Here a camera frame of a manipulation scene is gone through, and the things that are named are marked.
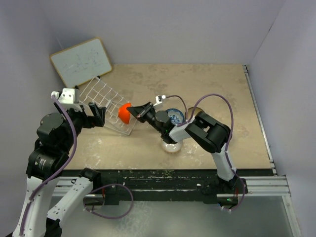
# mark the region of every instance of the table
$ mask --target table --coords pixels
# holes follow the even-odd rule
[[[155,102],[156,95],[182,96],[191,107],[203,95],[219,93],[232,105],[235,127],[230,152],[237,168],[271,168],[257,114],[242,65],[135,64],[113,65],[102,80],[133,105]],[[226,103],[209,97],[200,105],[206,113],[230,127]],[[164,109],[184,112],[177,98],[165,100]],[[147,123],[137,123],[129,136],[108,128],[83,129],[78,148],[66,169],[215,169],[211,155],[193,139],[182,150],[167,154],[160,135]]]

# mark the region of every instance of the rack wire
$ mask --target rack wire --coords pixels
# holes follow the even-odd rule
[[[128,103],[128,101],[98,77],[93,78],[80,94],[80,103],[84,107],[89,108],[88,104],[90,102],[107,108],[105,112],[105,127],[125,135],[131,133],[137,120],[131,116],[129,124],[125,124],[118,117],[119,108]]]

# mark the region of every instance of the gray floor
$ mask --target gray floor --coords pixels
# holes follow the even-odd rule
[[[129,202],[103,206],[106,215],[123,214]],[[135,202],[120,220],[106,220],[79,206],[63,237],[292,237],[280,197],[247,197],[232,213],[200,202]]]

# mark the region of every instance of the wire rack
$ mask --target wire rack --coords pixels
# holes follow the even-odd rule
[[[131,116],[129,124],[123,123],[119,115],[119,108],[128,103],[119,93],[109,87],[100,78],[93,78],[80,94],[80,102],[84,107],[89,108],[90,102],[96,103],[100,107],[106,107],[105,127],[129,135],[137,120]]]

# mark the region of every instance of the whiteboard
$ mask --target whiteboard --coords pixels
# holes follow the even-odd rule
[[[66,87],[73,88],[112,70],[103,44],[94,38],[50,56]]]

